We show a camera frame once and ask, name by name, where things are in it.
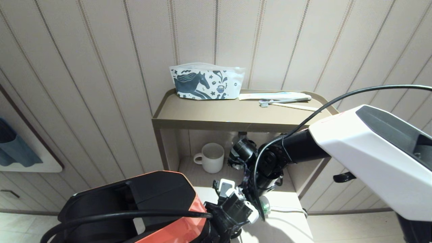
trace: white mug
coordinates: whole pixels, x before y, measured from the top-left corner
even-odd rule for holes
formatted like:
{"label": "white mug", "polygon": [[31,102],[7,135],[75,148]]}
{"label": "white mug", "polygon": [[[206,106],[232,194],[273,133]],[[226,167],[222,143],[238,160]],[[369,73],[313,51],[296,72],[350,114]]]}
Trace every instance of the white mug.
{"label": "white mug", "polygon": [[223,166],[223,155],[225,150],[222,146],[216,143],[209,143],[204,145],[201,153],[194,156],[194,162],[202,164],[203,169],[208,173],[218,173]]}

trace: horse illustration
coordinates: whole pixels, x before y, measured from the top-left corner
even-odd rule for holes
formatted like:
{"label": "horse illustration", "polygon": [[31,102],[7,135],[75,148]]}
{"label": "horse illustration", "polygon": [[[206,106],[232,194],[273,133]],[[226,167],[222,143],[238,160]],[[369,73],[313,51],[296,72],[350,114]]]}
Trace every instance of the horse illustration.
{"label": "horse illustration", "polygon": [[211,97],[208,96],[206,93],[197,90],[198,83],[201,83],[207,89],[210,88],[209,83],[206,80],[205,74],[201,74],[201,72],[199,72],[198,74],[189,73],[185,75],[178,75],[177,78],[174,78],[174,84],[177,92],[190,93],[202,99],[211,99]]}

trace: white tile floor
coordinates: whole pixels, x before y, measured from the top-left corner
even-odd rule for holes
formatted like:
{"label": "white tile floor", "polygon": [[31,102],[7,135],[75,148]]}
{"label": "white tile floor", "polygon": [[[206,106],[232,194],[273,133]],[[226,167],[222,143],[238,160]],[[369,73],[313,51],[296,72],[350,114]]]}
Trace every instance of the white tile floor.
{"label": "white tile floor", "polygon": [[[39,243],[58,223],[54,216],[0,213],[0,243]],[[308,223],[317,243],[405,243],[394,212],[309,216]]]}

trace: mug handle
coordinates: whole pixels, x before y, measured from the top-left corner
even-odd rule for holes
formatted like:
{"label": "mug handle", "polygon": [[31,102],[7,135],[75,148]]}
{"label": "mug handle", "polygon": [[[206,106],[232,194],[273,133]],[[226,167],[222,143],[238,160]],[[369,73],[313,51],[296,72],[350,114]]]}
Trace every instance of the mug handle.
{"label": "mug handle", "polygon": [[197,153],[197,154],[195,154],[195,156],[194,156],[194,162],[195,162],[195,164],[202,165],[202,164],[203,164],[202,157],[203,157],[203,154],[202,154],[202,153]]}

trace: striped wall panel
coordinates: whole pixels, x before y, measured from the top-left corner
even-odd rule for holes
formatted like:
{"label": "striped wall panel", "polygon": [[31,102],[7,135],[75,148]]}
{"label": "striped wall panel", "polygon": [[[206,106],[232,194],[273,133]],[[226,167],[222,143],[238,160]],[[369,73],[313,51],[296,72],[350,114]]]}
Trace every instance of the striped wall panel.
{"label": "striped wall panel", "polygon": [[[0,188],[22,198],[0,195],[0,209],[59,211],[75,192],[162,169],[151,117],[174,87],[171,65],[245,67],[243,88],[332,99],[381,84],[432,85],[431,33],[430,0],[0,0],[0,85],[65,165],[58,174],[1,172]],[[361,104],[432,133],[426,92],[371,92],[336,106]],[[182,156],[208,134],[176,133]],[[303,206],[387,207],[360,180],[333,183],[345,170],[331,160]]]}

